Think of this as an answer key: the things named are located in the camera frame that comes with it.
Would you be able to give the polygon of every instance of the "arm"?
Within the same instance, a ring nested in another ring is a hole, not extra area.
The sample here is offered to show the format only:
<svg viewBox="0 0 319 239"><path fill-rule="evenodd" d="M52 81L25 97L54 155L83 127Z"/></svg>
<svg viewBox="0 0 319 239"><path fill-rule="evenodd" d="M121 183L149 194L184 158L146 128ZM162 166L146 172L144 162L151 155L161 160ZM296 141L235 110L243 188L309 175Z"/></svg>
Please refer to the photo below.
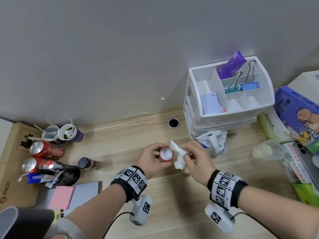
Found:
<svg viewBox="0 0 319 239"><path fill-rule="evenodd" d="M170 162L160 163L155 160L158 155L153 152L165 146L163 143L154 143L142 149L135 165L144 171L147 180L171 165ZM125 202L124 189L113 184L72 211L66 218L76 224L87 238L101 239Z"/></svg>
<svg viewBox="0 0 319 239"><path fill-rule="evenodd" d="M207 186L216 170L208 153L196 141L181 148L193 153L193 160L188 154L184 156L190 174ZM314 239L319 229L318 208L251 186L241 191L238 206L282 238Z"/></svg>

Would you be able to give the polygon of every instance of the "desk organizer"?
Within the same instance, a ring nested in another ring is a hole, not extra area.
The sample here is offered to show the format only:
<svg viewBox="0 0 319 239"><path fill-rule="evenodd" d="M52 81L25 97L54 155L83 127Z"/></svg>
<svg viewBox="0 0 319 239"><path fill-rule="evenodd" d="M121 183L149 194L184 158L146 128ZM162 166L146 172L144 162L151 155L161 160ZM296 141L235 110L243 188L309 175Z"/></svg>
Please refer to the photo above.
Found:
<svg viewBox="0 0 319 239"><path fill-rule="evenodd" d="M238 85L245 83L248 73L248 63L256 60L254 82L259 88L225 93L234 77L220 80L216 68L226 61L193 67L188 70L186 92L184 99L184 115L192 139L211 130L226 130L237 132L256 120L256 116L275 102L271 80L266 69L256 56L247 57L247 62L239 70L243 75L238 79ZM252 82L252 73L247 83ZM220 106L225 112L216 114L203 113L200 96L216 93Z"/></svg>

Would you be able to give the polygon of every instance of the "forearm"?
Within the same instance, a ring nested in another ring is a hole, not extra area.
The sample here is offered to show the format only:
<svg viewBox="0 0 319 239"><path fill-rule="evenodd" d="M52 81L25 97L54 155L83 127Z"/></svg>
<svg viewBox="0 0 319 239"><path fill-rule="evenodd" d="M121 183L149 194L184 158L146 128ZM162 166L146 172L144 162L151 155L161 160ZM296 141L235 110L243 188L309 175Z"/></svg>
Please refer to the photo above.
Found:
<svg viewBox="0 0 319 239"><path fill-rule="evenodd" d="M101 239L125 201L126 194L122 187L113 184L66 218L76 224L87 238Z"/></svg>
<svg viewBox="0 0 319 239"><path fill-rule="evenodd" d="M279 195L246 186L238 206L281 238L314 239L319 209Z"/></svg>

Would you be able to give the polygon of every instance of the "purple plastic bag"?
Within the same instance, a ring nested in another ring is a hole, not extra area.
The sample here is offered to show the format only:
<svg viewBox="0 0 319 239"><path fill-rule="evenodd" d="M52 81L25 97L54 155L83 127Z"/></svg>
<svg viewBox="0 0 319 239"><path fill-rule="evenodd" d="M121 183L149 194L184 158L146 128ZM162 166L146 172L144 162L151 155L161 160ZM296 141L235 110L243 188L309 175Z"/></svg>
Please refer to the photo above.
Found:
<svg viewBox="0 0 319 239"><path fill-rule="evenodd" d="M247 62L241 52L237 51L226 64L217 68L221 80L231 78Z"/></svg>

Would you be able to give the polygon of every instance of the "red rim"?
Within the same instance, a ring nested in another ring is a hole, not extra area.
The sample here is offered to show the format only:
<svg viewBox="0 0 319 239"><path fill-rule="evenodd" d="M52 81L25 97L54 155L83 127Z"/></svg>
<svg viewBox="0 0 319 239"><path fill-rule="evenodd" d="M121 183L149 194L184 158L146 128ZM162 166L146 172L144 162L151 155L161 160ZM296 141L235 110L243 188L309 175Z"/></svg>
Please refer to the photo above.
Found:
<svg viewBox="0 0 319 239"><path fill-rule="evenodd" d="M164 160L164 159L160 156L160 153L161 153L161 151L162 151L163 148L168 148L169 150L172 151L172 157L171 157L170 160ZM161 150L159 151L159 160L160 160L161 162L169 162L169 161L171 161L171 160L173 159L173 157L174 157L174 151L173 151L170 147L162 147Z"/></svg>

